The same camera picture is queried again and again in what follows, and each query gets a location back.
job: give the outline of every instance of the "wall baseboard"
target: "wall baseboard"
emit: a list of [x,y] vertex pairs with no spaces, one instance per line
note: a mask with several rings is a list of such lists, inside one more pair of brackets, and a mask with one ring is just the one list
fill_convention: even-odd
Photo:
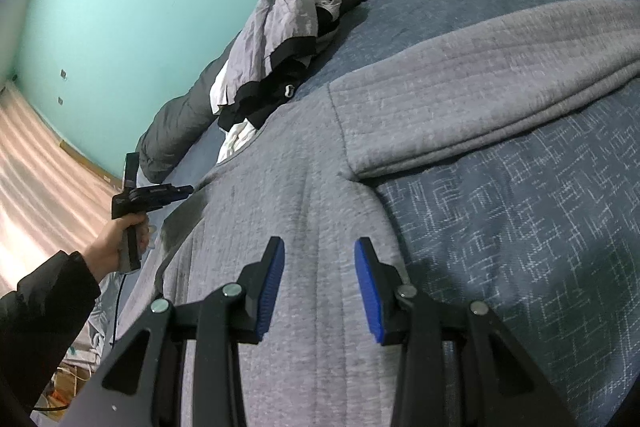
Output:
[[60,149],[66,152],[71,158],[73,158],[77,163],[79,163],[85,169],[91,171],[93,174],[98,176],[98,178],[104,180],[111,187],[115,188],[118,192],[122,191],[122,180],[118,177],[114,176],[110,172],[107,172],[101,167],[98,167],[95,163],[92,163],[90,160],[82,156],[76,149],[71,147],[64,140],[60,140]]

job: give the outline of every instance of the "black jacket sleeve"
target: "black jacket sleeve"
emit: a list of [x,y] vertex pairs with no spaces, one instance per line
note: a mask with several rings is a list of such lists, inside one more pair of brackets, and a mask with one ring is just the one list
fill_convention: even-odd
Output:
[[33,410],[99,295],[82,256],[60,251],[0,299],[0,410]]

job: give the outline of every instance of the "gray duvet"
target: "gray duvet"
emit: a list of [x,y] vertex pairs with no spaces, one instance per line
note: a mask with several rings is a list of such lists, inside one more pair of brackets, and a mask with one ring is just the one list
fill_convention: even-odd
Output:
[[[281,235],[287,266],[272,329],[242,350],[250,422],[384,425],[396,357],[367,333],[353,241],[369,235],[385,261],[402,258],[361,181],[513,136],[639,72],[640,2],[585,0],[479,23],[334,80],[279,108],[165,221],[122,330],[150,302],[157,272],[165,296],[197,300]],[[301,123],[314,133],[291,131]]]

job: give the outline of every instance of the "clothing pile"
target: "clothing pile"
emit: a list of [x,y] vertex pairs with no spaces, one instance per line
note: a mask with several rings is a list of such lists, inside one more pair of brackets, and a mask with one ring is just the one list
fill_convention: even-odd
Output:
[[342,0],[258,0],[211,86],[211,110],[226,132],[218,162],[245,145],[292,99],[311,59],[338,29]]

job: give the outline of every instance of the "black cable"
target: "black cable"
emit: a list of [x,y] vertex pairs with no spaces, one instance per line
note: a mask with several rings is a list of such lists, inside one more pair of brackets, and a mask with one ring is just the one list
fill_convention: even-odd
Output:
[[63,411],[65,409],[69,409],[69,406],[63,405],[60,407],[34,407],[33,408],[34,411],[40,411],[40,412],[55,412],[55,411]]
[[116,298],[116,312],[113,315],[113,338],[111,340],[111,349],[116,345],[116,326],[118,325],[118,306],[120,305],[120,295],[122,295],[122,288],[124,286],[124,280],[127,278],[127,274],[122,276],[122,281],[120,282],[120,289],[118,290],[118,297]]

